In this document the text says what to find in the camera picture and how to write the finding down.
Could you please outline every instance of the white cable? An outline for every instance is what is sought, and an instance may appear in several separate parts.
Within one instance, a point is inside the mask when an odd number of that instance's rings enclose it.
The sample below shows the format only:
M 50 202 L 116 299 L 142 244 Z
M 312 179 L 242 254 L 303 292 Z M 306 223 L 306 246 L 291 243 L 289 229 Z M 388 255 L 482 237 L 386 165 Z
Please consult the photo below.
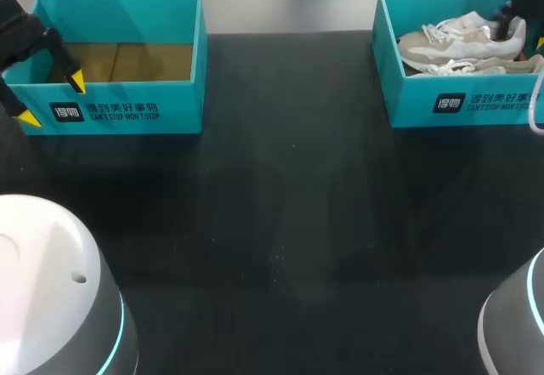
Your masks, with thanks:
M 541 91 L 543 80 L 544 80 L 544 66 L 541 67 L 541 73 L 540 75 L 538 75 L 538 78 L 536 79 L 535 88 L 533 88 L 533 93 L 530 96 L 529 112 L 527 113 L 527 117 L 529 120 L 529 127 L 538 135 L 544 135 L 544 128 L 538 128 L 535 123 L 536 99 L 538 98 L 538 94 Z

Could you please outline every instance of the white sneaker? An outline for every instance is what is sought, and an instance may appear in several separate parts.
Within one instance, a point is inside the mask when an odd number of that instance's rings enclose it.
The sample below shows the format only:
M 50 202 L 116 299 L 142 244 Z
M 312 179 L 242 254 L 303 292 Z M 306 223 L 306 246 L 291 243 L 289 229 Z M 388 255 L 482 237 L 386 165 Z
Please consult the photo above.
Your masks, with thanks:
M 525 21 L 516 17 L 510 23 L 505 42 L 495 42 L 498 22 L 485 20 L 475 12 L 438 25 L 424 25 L 422 31 L 404 35 L 399 40 L 402 60 L 419 71 L 429 65 L 445 65 L 450 60 L 513 60 L 525 44 Z
M 500 65 L 487 65 L 478 67 L 477 60 L 450 60 L 445 65 L 427 65 L 425 73 L 418 73 L 412 77 L 419 76 L 463 76 L 463 75 L 506 75 L 507 70 Z

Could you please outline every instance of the black tabletop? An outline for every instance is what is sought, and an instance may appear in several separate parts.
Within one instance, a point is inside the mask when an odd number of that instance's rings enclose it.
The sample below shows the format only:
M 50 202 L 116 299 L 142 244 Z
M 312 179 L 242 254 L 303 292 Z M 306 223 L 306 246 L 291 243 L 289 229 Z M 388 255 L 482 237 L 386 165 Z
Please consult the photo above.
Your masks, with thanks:
M 200 136 L 0 129 L 1 192 L 93 232 L 142 375 L 484 375 L 479 309 L 544 242 L 544 139 L 392 129 L 366 31 L 210 36 Z

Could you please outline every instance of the brown cardboard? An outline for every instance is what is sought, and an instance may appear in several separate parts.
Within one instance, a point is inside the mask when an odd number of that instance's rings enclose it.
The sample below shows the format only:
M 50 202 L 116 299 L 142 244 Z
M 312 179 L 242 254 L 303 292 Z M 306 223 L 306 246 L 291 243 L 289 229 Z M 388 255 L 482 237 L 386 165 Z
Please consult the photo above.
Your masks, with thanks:
M 66 49 L 80 63 L 85 82 L 109 82 L 116 59 L 116 43 L 66 43 Z M 53 65 L 49 83 L 66 82 L 62 70 Z
M 193 45 L 143 44 L 119 45 L 112 82 L 151 82 L 190 80 Z

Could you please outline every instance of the open cardboard box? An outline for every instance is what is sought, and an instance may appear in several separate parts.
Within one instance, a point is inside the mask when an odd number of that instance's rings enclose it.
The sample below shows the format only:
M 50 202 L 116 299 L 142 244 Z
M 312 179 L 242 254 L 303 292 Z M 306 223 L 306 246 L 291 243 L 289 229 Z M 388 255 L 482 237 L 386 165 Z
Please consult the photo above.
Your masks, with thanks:
M 471 11 L 491 20 L 506 1 L 377 0 L 372 49 L 394 128 L 527 123 L 536 74 L 410 77 L 397 48 L 398 37 L 422 25 Z M 544 122 L 544 105 L 537 106 L 535 119 Z
M 27 134 L 201 131 L 207 34 L 201 0 L 36 0 L 32 12 L 81 61 L 85 94 L 48 51 L 4 73 L 40 128 Z

